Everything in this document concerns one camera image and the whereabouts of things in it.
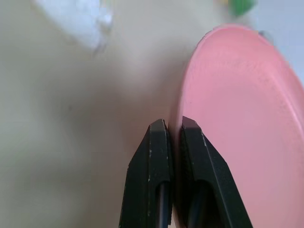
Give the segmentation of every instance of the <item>white object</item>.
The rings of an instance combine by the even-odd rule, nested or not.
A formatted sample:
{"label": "white object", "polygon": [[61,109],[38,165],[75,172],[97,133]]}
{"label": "white object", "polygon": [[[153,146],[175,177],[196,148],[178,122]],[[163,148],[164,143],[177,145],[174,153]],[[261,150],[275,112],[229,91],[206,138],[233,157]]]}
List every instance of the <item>white object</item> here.
{"label": "white object", "polygon": [[100,0],[35,0],[46,15],[82,46],[96,51],[106,45],[112,12]]}

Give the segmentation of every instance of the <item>blurry object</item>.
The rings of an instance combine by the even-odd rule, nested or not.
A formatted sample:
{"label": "blurry object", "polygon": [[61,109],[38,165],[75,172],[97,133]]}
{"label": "blurry object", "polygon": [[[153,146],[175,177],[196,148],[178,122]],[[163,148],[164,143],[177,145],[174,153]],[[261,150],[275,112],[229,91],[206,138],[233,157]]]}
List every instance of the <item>blurry object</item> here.
{"label": "blurry object", "polygon": [[60,29],[95,52],[106,46],[112,12],[100,0],[35,0]]}
{"label": "blurry object", "polygon": [[237,17],[244,15],[255,5],[254,0],[223,0],[223,2],[230,5],[232,13]]}
{"label": "blurry object", "polygon": [[267,31],[259,31],[258,32],[262,37],[264,37],[266,40],[268,40],[271,44],[274,44],[274,38],[272,37],[272,35],[267,32]]}

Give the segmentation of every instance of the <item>green object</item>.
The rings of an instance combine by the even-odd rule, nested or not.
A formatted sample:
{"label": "green object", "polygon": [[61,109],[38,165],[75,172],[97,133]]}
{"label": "green object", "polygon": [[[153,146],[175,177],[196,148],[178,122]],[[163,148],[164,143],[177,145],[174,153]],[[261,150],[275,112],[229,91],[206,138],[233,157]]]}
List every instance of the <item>green object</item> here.
{"label": "green object", "polygon": [[230,6],[235,16],[241,16],[255,5],[254,0],[230,0]]}

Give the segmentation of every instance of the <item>pink plate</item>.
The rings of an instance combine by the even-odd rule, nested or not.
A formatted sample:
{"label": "pink plate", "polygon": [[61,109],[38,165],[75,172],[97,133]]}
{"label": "pink plate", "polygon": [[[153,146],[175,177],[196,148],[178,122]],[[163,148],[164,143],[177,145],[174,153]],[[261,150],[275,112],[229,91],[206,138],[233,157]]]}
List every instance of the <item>pink plate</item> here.
{"label": "pink plate", "polygon": [[304,91],[274,46],[227,25],[189,62],[170,130],[194,119],[228,163],[254,228],[304,228]]}

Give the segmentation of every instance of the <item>beige table surface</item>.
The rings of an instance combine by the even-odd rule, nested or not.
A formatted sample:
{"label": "beige table surface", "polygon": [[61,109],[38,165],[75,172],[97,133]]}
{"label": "beige table surface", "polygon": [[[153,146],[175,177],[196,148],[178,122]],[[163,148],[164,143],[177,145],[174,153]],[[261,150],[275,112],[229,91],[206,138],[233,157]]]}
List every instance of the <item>beige table surface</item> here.
{"label": "beige table surface", "polygon": [[118,227],[128,163],[168,119],[216,0],[115,0],[92,58],[24,0],[0,2],[0,227]]}

